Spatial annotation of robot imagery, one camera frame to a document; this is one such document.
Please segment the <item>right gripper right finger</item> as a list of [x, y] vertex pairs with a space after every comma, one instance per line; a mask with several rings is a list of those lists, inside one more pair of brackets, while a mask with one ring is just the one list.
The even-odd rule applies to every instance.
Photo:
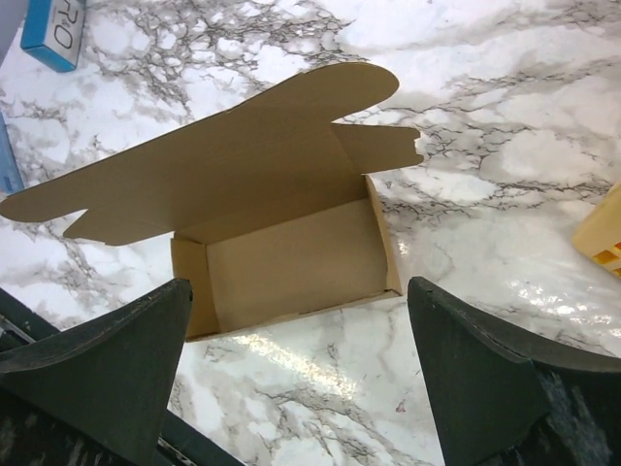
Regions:
[[487, 314], [422, 277], [409, 319], [447, 465], [617, 465], [620, 361]]

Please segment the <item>brown cardboard box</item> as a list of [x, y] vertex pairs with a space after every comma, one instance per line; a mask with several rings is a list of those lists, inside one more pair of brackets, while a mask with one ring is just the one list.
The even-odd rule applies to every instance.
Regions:
[[188, 341], [398, 297], [372, 176], [419, 164], [419, 133], [346, 122], [398, 87], [371, 63], [305, 71], [12, 194], [1, 214], [75, 214], [66, 237], [115, 247], [170, 234], [173, 273], [193, 288]]

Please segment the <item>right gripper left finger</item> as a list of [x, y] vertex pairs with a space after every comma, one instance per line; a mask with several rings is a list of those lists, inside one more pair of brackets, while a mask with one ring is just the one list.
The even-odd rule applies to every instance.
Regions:
[[192, 301], [174, 279], [69, 330], [2, 344], [2, 464], [152, 464]]

